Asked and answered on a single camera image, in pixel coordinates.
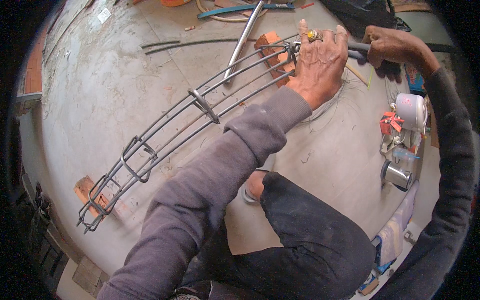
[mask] sleeve cuff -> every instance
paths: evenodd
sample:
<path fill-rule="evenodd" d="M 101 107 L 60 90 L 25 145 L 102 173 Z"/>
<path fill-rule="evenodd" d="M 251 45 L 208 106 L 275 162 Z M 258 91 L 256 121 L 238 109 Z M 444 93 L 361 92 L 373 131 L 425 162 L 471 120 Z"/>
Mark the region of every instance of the sleeve cuff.
<path fill-rule="evenodd" d="M 284 133 L 312 114 L 312 109 L 305 99 L 286 86 L 279 88 L 261 108 L 265 109 Z"/>

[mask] white paper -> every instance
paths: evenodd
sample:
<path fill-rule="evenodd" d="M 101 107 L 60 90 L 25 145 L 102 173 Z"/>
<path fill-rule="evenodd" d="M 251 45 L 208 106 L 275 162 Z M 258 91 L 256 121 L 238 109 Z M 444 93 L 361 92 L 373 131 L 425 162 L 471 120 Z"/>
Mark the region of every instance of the white paper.
<path fill-rule="evenodd" d="M 104 8 L 97 18 L 100 20 L 100 23 L 103 24 L 111 15 L 110 11 L 107 8 Z"/>

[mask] stainless steel pipe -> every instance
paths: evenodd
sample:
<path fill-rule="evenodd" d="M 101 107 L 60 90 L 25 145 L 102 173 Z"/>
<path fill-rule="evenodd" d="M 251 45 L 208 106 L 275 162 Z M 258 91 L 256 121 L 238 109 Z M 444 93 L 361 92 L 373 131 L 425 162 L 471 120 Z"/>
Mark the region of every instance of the stainless steel pipe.
<path fill-rule="evenodd" d="M 233 49 L 233 54 L 232 54 L 232 57 L 230 58 L 230 61 L 228 62 L 228 65 L 233 64 L 239 59 L 243 46 L 247 42 L 247 38 L 250 35 L 250 32 L 252 31 L 253 25 L 255 24 L 255 21 L 257 20 L 263 8 L 264 8 L 264 2 L 260 0 L 257 6 L 255 7 L 255 9 L 253 10 L 252 14 L 250 15 L 250 18 L 248 18 L 245 28 L 243 29 L 243 32 L 237 44 L 235 45 L 235 49 Z M 223 79 L 229 77 L 230 74 L 232 74 L 234 69 L 235 69 L 235 66 L 232 66 L 230 69 L 226 70 L 225 75 L 223 76 Z M 224 84 L 229 84 L 230 80 L 225 81 Z"/>

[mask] shoe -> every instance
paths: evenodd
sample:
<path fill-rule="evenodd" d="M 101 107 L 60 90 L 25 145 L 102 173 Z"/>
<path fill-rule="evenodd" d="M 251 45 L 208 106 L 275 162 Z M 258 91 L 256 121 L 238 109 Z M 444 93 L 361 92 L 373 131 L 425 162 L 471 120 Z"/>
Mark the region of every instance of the shoe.
<path fill-rule="evenodd" d="M 267 171 L 270 172 L 273 169 L 273 164 L 275 163 L 275 153 L 270 154 L 267 157 L 267 160 L 265 161 L 264 165 L 256 168 L 255 170 L 261 170 L 261 171 Z M 244 200 L 246 204 L 258 204 L 259 202 L 255 200 L 252 196 L 249 195 L 247 192 L 247 185 L 244 182 L 242 186 L 239 189 L 238 196 Z"/>

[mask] plastic container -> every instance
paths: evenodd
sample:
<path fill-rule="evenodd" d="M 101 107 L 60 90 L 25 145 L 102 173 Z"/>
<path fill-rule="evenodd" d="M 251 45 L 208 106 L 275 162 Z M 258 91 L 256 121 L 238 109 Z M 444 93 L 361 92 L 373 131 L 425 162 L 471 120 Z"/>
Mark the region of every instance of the plastic container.
<path fill-rule="evenodd" d="M 172 6 L 180 6 L 190 1 L 191 0 L 160 0 L 160 3 L 163 6 L 172 7 Z"/>
<path fill-rule="evenodd" d="M 401 160 L 404 160 L 404 161 L 408 162 L 409 166 L 415 159 L 420 158 L 420 157 L 416 156 L 415 154 L 411 153 L 410 151 L 408 151 L 407 149 L 399 148 L 399 147 L 393 149 L 392 155 L 396 159 L 401 159 Z"/>

